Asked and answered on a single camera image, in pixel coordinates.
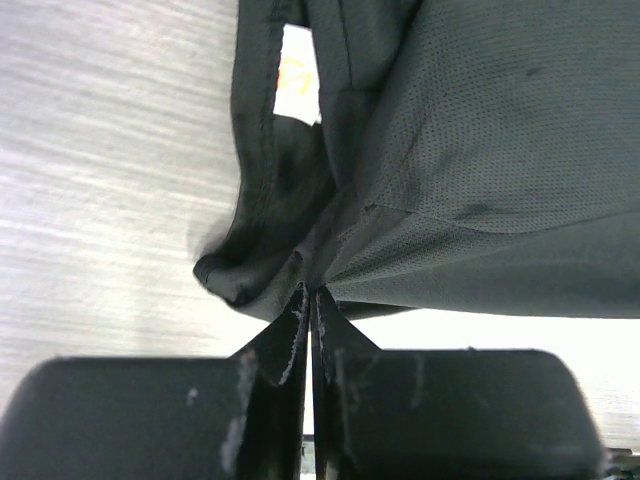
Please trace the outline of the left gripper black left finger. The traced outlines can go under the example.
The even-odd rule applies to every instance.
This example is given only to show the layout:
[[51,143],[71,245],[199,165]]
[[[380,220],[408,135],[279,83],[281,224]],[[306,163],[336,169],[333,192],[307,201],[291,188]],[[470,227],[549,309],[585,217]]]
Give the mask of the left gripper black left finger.
[[309,294],[227,358],[60,357],[1,420],[5,479],[296,479]]

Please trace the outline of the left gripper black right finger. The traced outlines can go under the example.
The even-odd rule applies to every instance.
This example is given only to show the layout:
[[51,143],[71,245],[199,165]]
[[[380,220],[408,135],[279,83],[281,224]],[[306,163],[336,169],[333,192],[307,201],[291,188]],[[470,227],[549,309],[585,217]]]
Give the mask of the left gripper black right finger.
[[577,382],[540,350],[389,350],[326,289],[310,306],[320,479],[597,479]]

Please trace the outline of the black t-shirt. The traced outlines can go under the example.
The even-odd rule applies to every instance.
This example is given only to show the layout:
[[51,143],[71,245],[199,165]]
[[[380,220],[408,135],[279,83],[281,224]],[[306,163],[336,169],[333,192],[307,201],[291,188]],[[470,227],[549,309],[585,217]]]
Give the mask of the black t-shirt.
[[635,1],[243,1],[231,116],[236,311],[639,314]]

